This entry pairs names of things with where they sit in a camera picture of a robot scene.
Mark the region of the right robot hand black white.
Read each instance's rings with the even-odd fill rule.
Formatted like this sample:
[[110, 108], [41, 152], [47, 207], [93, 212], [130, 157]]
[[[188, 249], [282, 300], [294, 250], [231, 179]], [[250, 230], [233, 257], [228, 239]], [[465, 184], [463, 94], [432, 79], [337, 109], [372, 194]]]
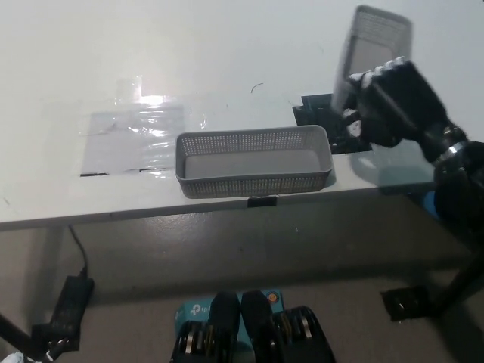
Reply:
[[350, 135], [372, 144], [394, 147], [401, 140], [422, 143], [426, 134], [451, 129], [443, 103], [413, 62], [390, 60], [347, 77], [349, 95], [343, 120]]

